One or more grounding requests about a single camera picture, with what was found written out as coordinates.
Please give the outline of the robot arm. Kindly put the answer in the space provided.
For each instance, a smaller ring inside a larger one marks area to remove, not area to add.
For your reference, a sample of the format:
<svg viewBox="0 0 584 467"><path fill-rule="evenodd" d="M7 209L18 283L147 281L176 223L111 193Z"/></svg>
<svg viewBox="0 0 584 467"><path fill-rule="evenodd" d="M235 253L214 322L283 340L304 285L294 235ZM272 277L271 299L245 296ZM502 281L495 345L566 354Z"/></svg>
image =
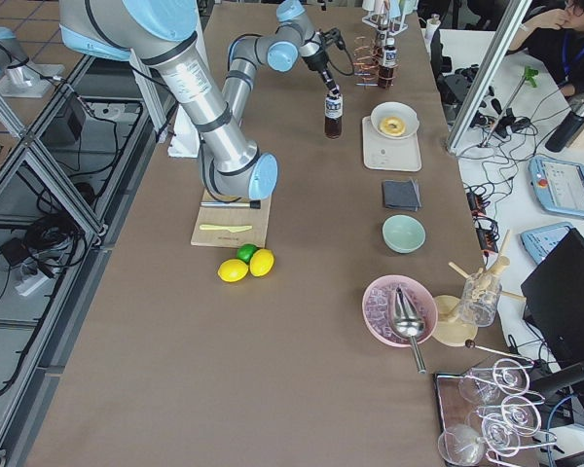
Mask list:
<svg viewBox="0 0 584 467"><path fill-rule="evenodd" d="M55 74L54 65L37 64L22 48L15 33L0 26L0 94L5 97L41 98Z"/></svg>
<svg viewBox="0 0 584 467"><path fill-rule="evenodd" d="M81 54L127 61L137 56L157 70L205 144L201 179L211 192L265 199L274 191L277 161L241 132L239 122L261 65L290 70L297 59L318 73L336 100L342 94L329 68L325 42L304 6L284 1L272 35L243 37L230 47L222 88L201 57L194 1L62 1L62 41Z"/></svg>

